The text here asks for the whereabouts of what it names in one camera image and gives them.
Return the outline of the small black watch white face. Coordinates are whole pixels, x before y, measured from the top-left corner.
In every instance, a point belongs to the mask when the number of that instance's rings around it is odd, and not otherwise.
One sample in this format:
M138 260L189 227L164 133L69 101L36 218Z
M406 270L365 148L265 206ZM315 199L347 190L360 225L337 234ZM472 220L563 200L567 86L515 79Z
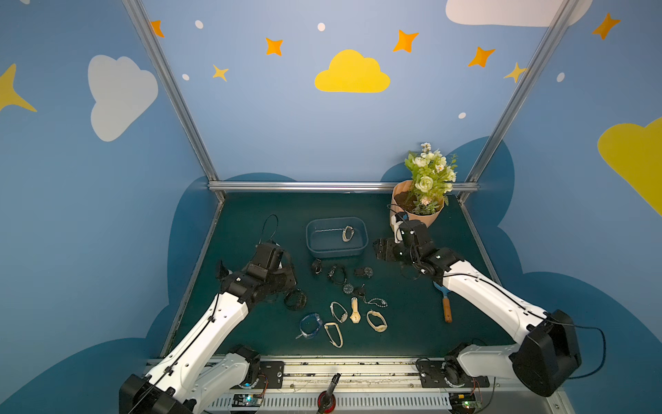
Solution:
M310 266L311 273L314 275L319 275L322 273L322 269L323 269L322 261L320 259L313 260Z

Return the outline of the silver chain bracelet watch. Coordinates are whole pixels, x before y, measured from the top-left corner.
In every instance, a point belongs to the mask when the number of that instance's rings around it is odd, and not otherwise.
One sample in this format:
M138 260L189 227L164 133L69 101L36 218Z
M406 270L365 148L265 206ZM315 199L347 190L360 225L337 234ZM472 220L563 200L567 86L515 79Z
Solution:
M367 298L366 296L363 296L362 299L366 305L379 308L386 308L388 306L388 303L383 298Z

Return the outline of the black dial leather strap watch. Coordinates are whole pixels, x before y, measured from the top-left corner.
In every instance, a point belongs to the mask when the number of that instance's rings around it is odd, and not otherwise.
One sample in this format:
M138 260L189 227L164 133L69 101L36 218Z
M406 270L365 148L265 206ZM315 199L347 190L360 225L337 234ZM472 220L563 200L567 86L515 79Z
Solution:
M343 286L342 291L346 295L351 295L356 298L365 298L365 284L354 286L348 283Z

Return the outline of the cream strap round watch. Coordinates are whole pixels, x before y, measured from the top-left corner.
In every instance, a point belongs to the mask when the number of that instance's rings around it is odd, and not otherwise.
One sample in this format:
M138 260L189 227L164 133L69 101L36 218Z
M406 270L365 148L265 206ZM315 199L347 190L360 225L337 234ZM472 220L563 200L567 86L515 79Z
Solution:
M383 333L388 329L388 324L384 316L376 310L369 310L365 316L369 326L377 333Z

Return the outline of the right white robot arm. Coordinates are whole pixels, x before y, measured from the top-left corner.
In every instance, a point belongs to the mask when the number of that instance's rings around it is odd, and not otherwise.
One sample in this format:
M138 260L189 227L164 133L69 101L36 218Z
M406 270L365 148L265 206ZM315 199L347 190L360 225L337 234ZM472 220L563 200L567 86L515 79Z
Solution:
M546 312L481 274L450 248L434 244L418 220L396 223L391 238L373 248L379 260L412 266L422 276L456 293L496 322L512 345L460 345L444 358L444 381L461 387L469 378L518 380L531 392L552 396L581 366L576 327L562 310Z

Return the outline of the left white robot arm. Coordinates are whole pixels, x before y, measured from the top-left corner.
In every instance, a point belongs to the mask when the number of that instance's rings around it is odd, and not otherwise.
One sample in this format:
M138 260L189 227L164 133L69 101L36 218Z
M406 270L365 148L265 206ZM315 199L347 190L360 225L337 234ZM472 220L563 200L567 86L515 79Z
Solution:
M147 374L132 374L122 384L120 413L201 413L232 387L256 381L260 357L248 348L203 369L255 305L295 288L291 257L273 241L260 243L243 269L221 267L218 279L219 292L179 344Z

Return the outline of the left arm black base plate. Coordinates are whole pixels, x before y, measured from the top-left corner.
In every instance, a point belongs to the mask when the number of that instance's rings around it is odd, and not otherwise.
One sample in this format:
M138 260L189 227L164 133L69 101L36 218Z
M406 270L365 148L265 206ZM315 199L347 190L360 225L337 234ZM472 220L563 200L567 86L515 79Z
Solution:
M252 363L247 376L239 384L244 389L281 389L284 380L284 362L266 361L260 364Z

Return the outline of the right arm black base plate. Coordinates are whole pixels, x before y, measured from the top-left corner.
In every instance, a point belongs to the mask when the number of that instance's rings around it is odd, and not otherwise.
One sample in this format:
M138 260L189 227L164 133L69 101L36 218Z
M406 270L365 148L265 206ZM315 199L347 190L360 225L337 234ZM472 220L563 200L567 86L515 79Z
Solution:
M415 361L423 388L474 388L489 387L485 376L471 377L455 361L420 358Z

